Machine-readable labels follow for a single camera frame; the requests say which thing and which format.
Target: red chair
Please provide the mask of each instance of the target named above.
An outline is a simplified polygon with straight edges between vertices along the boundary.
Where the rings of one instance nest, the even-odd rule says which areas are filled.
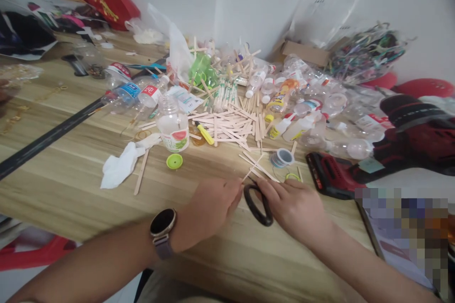
[[[55,236],[38,250],[15,252],[16,241],[0,250],[0,271],[50,265],[76,248],[74,241]]]

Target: watch face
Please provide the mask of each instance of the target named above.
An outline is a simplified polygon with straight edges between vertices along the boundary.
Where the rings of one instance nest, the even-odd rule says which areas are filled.
[[[152,220],[150,225],[150,233],[160,234],[163,232],[175,218],[175,211],[172,208],[165,209],[158,213],[158,215]]]

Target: gray watch strap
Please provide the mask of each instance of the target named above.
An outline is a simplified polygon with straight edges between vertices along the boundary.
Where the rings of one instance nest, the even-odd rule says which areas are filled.
[[[169,244],[169,235],[165,235],[159,239],[153,240],[155,245],[156,253],[162,260],[172,257],[174,251],[172,251],[171,245]]]

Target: smartwatch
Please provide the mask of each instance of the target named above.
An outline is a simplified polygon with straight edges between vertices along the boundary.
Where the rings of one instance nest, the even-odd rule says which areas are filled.
[[[176,221],[177,212],[173,208],[167,208],[158,213],[150,224],[150,234],[160,259],[167,259],[174,253],[169,243],[169,233]]]

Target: cardboard box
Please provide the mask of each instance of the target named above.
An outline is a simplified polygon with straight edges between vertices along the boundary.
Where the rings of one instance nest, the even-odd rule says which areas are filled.
[[[272,59],[274,62],[282,63],[286,56],[292,53],[299,56],[304,62],[321,67],[327,66],[330,55],[330,51],[281,39],[273,48]]]

